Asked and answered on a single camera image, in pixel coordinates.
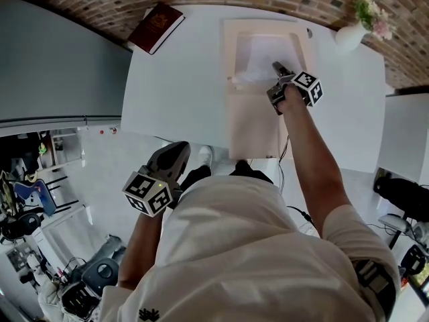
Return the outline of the person's right hand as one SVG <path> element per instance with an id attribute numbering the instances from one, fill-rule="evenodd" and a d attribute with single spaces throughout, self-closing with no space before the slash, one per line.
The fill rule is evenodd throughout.
<path id="1" fill-rule="evenodd" d="M 284 89 L 284 100 L 278 103 L 277 108 L 279 112 L 286 114 L 289 109 L 303 104 L 304 102 L 298 88 L 293 84 L 289 84 Z"/>

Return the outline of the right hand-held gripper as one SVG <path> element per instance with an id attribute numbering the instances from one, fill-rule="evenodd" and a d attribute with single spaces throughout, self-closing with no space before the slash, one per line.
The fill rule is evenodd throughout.
<path id="1" fill-rule="evenodd" d="M 304 71 L 295 74 L 278 61 L 273 62 L 272 67 L 278 76 L 278 81 L 267 91 L 267 96 L 278 115 L 282 113 L 278 111 L 277 105 L 284 100 L 284 89 L 289 84 L 298 88 L 307 107 L 314 106 L 323 96 L 322 85 L 315 76 Z"/>

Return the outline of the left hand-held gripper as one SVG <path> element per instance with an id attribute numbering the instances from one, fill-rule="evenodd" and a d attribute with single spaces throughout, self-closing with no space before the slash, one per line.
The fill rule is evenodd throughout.
<path id="1" fill-rule="evenodd" d="M 183 193 L 178 181 L 190 154 L 188 142 L 174 142 L 155 151 L 147 164 L 131 173 L 122 188 L 131 207 L 148 217 L 155 217 L 167 207 L 175 208 Z"/>

